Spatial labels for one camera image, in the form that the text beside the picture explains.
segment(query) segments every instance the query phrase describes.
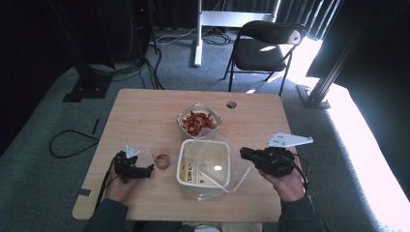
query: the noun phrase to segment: clear plastic lid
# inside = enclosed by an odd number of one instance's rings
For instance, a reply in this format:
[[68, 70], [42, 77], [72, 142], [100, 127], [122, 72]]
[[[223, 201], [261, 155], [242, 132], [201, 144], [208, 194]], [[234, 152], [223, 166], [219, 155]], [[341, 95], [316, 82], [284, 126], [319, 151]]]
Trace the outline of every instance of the clear plastic lid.
[[214, 130], [204, 129], [186, 144], [186, 161], [228, 193], [235, 192], [252, 163], [241, 158], [240, 147]]

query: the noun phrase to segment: black stand base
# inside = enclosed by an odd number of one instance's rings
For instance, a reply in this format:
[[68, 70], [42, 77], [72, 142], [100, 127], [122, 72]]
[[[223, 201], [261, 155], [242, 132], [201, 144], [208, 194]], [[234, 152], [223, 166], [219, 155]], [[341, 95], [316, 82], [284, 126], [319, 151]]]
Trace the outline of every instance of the black stand base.
[[111, 83], [112, 75], [95, 74], [99, 81], [95, 85], [84, 87], [81, 78], [75, 84], [73, 91], [64, 97], [63, 102], [81, 102], [82, 99], [103, 99]]
[[327, 100], [322, 101], [320, 103], [313, 103], [309, 99], [311, 89], [307, 87], [306, 85], [298, 85], [297, 86], [299, 90], [299, 94], [301, 95], [302, 101], [304, 102], [304, 105], [306, 108], [317, 108], [317, 109], [328, 109], [331, 108], [331, 105]]

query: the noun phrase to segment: small cup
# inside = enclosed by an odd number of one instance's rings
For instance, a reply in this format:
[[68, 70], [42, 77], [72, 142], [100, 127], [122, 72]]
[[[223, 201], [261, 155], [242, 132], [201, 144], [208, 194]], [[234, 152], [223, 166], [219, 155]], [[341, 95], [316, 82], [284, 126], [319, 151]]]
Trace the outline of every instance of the small cup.
[[169, 166], [169, 147], [164, 143], [156, 143], [151, 147], [151, 156], [159, 170], [165, 170]]

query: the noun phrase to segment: red food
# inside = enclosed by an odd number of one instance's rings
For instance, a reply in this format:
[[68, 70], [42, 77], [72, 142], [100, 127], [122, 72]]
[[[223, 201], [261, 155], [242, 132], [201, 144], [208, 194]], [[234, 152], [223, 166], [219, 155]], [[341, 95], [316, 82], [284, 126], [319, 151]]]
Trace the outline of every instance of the red food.
[[192, 136], [197, 136], [204, 128], [215, 129], [217, 124], [214, 122], [212, 114], [191, 111], [183, 120], [182, 127]]

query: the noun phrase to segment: wooden table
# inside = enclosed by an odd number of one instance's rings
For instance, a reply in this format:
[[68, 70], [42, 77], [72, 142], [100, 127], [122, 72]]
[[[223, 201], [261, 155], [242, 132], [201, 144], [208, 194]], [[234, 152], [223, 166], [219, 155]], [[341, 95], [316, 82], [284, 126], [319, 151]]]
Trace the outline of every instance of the wooden table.
[[[228, 108], [227, 102], [237, 103]], [[235, 193], [225, 193], [218, 201], [184, 198], [176, 180], [177, 160], [188, 136], [178, 127], [179, 112], [195, 103], [211, 106], [222, 118], [219, 133], [239, 146], [263, 149], [276, 131], [290, 132], [281, 100], [271, 94], [245, 94], [167, 90], [121, 90], [113, 105], [100, 144], [92, 160], [73, 216], [89, 218], [96, 205], [105, 172], [112, 158], [126, 145], [140, 150], [141, 166], [153, 163], [150, 147], [166, 142], [171, 149], [171, 165], [154, 169], [151, 178], [142, 180], [127, 205], [128, 219], [178, 221], [278, 221], [278, 194], [253, 167]]]

